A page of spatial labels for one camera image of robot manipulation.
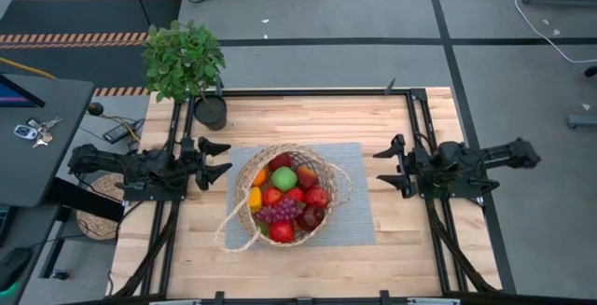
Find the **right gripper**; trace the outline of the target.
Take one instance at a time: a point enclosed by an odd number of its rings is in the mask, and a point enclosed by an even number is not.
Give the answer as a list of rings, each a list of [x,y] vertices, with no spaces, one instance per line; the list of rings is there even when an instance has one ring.
[[[388,149],[376,153],[373,158],[390,159],[394,156],[404,155],[405,139],[403,134],[397,134]],[[415,146],[404,158],[402,164],[403,175],[381,174],[377,179],[395,187],[401,192],[403,198],[415,195],[431,198],[438,192],[438,167],[432,163],[426,149]]]

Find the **dark red apple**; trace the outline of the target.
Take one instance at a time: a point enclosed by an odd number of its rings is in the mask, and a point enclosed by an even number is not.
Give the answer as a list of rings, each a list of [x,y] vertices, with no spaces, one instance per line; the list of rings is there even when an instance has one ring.
[[[313,231],[321,224],[325,215],[326,210],[324,208],[308,206],[301,215],[296,217],[296,223],[300,229]]]

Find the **yellow bell pepper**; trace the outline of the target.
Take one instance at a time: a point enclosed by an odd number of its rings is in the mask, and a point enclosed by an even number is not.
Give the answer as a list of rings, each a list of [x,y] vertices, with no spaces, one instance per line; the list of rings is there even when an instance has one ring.
[[[248,198],[248,206],[252,214],[258,213],[262,208],[262,191],[259,187],[252,187]]]

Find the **woven wicker basket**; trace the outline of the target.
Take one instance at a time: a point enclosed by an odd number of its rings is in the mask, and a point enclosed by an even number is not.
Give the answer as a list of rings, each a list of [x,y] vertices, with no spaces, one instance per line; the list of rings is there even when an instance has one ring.
[[[314,230],[302,230],[299,233],[298,239],[290,243],[275,242],[267,238],[261,232],[256,220],[250,215],[248,204],[250,189],[252,188],[253,181],[257,178],[257,171],[264,169],[270,160],[273,160],[276,156],[284,152],[288,152],[293,159],[296,159],[298,165],[306,165],[311,170],[315,170],[315,173],[323,179],[324,188],[327,188],[327,192],[331,195],[331,203],[324,209],[322,222]],[[234,184],[231,191],[234,198],[233,208],[218,226],[214,235],[216,246],[223,252],[231,254],[244,252],[254,243],[265,243],[268,246],[279,248],[302,245],[318,235],[326,226],[328,216],[333,213],[334,209],[350,201],[354,194],[352,178],[341,167],[324,160],[312,148],[292,143],[268,146],[258,151],[255,156],[244,164],[236,175],[236,178],[232,180],[232,183]],[[234,218],[240,221],[249,239],[244,245],[238,248],[228,248],[222,240],[222,233],[228,222]]]

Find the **dark grey plant pot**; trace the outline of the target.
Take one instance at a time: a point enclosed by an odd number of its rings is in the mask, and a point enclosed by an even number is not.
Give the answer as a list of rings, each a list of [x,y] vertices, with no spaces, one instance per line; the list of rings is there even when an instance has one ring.
[[[193,115],[209,130],[219,131],[227,125],[227,104],[220,96],[205,95],[196,101]]]

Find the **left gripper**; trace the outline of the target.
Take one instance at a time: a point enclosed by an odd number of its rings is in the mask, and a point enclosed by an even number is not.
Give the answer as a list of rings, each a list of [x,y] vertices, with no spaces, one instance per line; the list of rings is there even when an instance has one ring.
[[[231,163],[219,165],[206,165],[207,156],[217,156],[228,151],[231,145],[210,142],[205,137],[200,137],[197,144],[190,137],[183,137],[180,141],[180,159],[188,174],[195,174],[195,182],[201,191],[209,189],[221,175],[227,172]]]

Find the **grey furniture foot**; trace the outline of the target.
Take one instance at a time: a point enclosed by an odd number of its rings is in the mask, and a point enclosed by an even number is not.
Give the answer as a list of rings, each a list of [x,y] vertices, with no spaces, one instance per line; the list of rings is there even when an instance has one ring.
[[[597,115],[570,115],[566,124],[570,129],[597,128]]]

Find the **red orange mango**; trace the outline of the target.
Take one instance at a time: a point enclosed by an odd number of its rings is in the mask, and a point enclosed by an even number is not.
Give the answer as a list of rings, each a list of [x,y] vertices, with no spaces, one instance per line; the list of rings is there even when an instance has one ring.
[[[319,178],[314,170],[302,165],[296,169],[297,186],[304,191],[319,184]]]

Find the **purple grape bunch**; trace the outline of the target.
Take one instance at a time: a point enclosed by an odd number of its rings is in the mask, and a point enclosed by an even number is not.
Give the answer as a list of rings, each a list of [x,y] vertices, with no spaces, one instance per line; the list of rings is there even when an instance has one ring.
[[[267,224],[292,221],[302,214],[305,207],[306,204],[303,201],[283,198],[274,205],[262,207],[254,214],[254,218]]]

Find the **computer monitor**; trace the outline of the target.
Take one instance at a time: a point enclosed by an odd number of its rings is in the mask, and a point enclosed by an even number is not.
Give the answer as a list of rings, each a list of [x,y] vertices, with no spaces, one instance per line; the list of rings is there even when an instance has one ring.
[[[43,108],[46,103],[10,78],[0,74],[0,107]]]

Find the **black hazard striped floor mat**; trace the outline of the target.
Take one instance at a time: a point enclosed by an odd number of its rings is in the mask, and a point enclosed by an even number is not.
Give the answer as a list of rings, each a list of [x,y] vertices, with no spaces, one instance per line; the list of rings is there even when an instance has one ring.
[[[182,0],[13,0],[0,18],[0,58],[92,82],[96,96],[147,95],[143,43]]]

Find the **green apple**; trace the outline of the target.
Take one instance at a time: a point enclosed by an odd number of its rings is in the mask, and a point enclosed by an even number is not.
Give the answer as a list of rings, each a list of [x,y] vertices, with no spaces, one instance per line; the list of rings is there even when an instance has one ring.
[[[271,183],[283,192],[296,186],[298,177],[289,167],[280,167],[271,175]]]

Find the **black metal table frame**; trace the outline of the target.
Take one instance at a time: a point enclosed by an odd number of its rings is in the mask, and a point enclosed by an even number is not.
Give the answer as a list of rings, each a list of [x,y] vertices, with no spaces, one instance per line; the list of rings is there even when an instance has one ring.
[[[429,113],[409,111],[407,91],[369,89],[237,90],[227,94],[228,124],[206,136],[232,146],[358,143],[375,230],[372,245],[220,250],[215,232],[227,214],[227,182],[191,186],[178,216],[167,294],[171,298],[348,298],[437,296],[441,292],[423,200],[405,200],[382,176],[396,162],[378,159],[396,134],[432,123],[431,137],[464,138],[447,88],[426,90]]]

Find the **grey woven placemat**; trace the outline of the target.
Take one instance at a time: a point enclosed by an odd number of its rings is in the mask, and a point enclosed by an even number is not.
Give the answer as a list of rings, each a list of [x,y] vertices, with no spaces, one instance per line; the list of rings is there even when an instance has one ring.
[[[265,146],[233,147],[229,151],[229,162],[233,164],[228,171],[227,213],[232,212],[234,203],[234,186],[240,170],[247,161]],[[323,229],[319,230],[305,246],[338,246],[375,244],[375,228],[368,195],[368,184],[364,167],[361,145],[322,144],[307,145],[322,158],[342,168],[354,184],[351,199],[334,208]],[[344,199],[348,192],[348,182],[340,173],[336,173],[339,186],[339,199]],[[241,224],[238,216],[234,216],[223,231],[228,249],[237,249],[245,245],[252,237]]]

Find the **black desk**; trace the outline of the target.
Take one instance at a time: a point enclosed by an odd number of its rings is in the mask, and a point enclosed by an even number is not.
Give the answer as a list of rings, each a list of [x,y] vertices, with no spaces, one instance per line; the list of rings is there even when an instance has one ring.
[[[7,79],[45,103],[42,107],[0,107],[0,204],[34,207],[44,200],[89,106],[95,86],[89,81],[7,75]],[[34,146],[15,135],[27,119],[62,121],[50,129],[52,141]]]

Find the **black power adapter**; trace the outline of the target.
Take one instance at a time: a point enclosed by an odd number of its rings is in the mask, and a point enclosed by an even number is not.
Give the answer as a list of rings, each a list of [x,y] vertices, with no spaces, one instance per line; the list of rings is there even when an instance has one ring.
[[[119,123],[117,127],[105,132],[102,137],[112,145],[126,137],[131,137],[133,141],[137,141],[139,136],[136,132],[143,126],[144,122],[143,119],[138,119],[134,122]]]

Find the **key bunch with fob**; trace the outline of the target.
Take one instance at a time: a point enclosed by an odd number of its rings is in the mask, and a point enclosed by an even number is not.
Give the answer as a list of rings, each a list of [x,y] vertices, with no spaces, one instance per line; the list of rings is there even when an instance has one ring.
[[[53,140],[50,130],[62,121],[63,118],[61,117],[56,117],[47,122],[37,122],[30,119],[25,125],[17,125],[13,133],[21,139],[31,141],[33,148],[47,146]]]

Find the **green leafy plant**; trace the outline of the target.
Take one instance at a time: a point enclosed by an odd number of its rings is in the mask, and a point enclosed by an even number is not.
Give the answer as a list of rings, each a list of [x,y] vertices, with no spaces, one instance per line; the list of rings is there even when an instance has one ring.
[[[226,68],[225,55],[205,24],[177,20],[168,28],[150,25],[142,58],[146,88],[156,101],[181,104],[188,97],[202,97],[216,87]]]

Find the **round woven mat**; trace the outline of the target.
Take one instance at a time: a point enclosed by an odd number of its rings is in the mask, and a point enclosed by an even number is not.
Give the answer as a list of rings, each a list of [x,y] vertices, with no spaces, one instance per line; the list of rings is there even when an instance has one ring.
[[[107,198],[122,207],[124,191],[117,187],[117,183],[123,181],[123,175],[119,173],[108,173],[96,179],[87,188],[87,191]],[[89,238],[98,241],[113,240],[117,235],[118,221],[92,215],[87,212],[76,212],[76,221],[80,230]]]

